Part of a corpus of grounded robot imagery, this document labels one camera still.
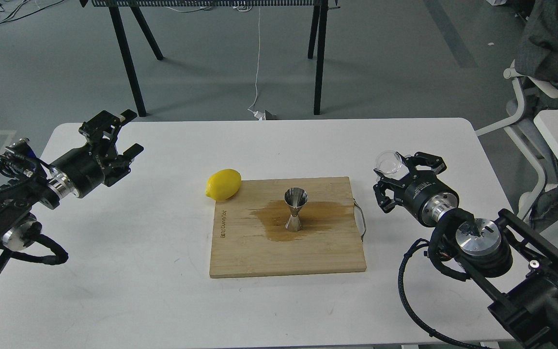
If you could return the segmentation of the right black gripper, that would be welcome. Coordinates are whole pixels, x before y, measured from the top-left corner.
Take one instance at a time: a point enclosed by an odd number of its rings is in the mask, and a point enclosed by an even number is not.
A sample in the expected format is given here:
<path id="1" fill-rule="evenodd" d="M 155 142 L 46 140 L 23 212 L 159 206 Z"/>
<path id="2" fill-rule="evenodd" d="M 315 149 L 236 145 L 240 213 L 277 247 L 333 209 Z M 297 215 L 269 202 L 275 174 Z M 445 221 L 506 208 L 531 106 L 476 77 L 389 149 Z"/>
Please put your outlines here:
<path id="1" fill-rule="evenodd" d="M 374 168 L 378 206 L 384 213 L 404 207 L 424 227 L 435 227 L 446 212 L 459 206 L 458 194 L 437 177 L 447 164 L 442 157 L 424 152 L 403 157 L 403 164 L 409 170 L 406 175 Z"/>

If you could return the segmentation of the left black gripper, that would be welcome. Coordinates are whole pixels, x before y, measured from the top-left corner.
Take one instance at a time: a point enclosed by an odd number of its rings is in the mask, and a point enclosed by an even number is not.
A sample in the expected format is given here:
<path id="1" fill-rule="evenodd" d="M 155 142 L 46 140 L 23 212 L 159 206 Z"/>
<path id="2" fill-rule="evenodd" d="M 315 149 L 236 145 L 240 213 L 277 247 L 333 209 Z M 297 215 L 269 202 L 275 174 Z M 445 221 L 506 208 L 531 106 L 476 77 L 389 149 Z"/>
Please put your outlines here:
<path id="1" fill-rule="evenodd" d="M 133 160 L 144 147 L 135 143 L 119 154 L 116 143 L 121 128 L 135 118 L 137 113 L 131 109 L 120 115 L 99 112 L 79 128 L 86 145 L 69 150 L 50 164 L 53 173 L 68 179 L 75 197 L 83 198 L 101 184 L 111 187 L 131 172 Z"/>

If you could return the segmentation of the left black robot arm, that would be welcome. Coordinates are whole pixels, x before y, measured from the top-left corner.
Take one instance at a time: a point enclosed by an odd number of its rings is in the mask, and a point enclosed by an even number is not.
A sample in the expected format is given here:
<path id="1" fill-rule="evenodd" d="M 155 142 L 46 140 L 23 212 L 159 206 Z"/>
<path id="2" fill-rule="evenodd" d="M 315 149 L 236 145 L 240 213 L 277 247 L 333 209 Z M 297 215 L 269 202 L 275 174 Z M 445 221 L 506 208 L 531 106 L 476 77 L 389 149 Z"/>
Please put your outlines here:
<path id="1" fill-rule="evenodd" d="M 0 274 L 11 259 L 60 265 L 67 251 L 42 233 L 31 212 L 37 203 L 54 209 L 64 197 L 82 198 L 99 185 L 110 187 L 130 173 L 143 147 L 134 144 L 117 152 L 117 137 L 137 114 L 128 109 L 113 115 L 102 111 L 79 128 L 86 142 L 48 164 L 20 139 L 0 154 Z"/>

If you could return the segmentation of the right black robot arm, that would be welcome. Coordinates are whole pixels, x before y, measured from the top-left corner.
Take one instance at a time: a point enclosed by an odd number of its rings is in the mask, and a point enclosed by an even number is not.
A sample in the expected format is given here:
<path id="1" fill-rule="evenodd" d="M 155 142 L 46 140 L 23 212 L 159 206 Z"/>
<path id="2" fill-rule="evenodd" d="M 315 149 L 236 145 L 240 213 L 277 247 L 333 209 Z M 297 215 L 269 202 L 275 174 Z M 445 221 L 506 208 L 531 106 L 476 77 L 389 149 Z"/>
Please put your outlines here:
<path id="1" fill-rule="evenodd" d="M 399 267 L 397 287 L 407 315 L 429 336 L 473 348 L 436 331 L 410 306 L 405 269 L 424 248 L 441 274 L 474 281 L 492 300 L 489 312 L 525 349 L 558 349 L 558 248 L 505 208 L 493 221 L 460 208 L 458 193 L 438 178 L 446 169 L 441 157 L 424 152 L 403 156 L 387 151 L 376 159 L 378 206 L 385 213 L 403 207 L 433 230 L 428 240 L 412 243 Z"/>

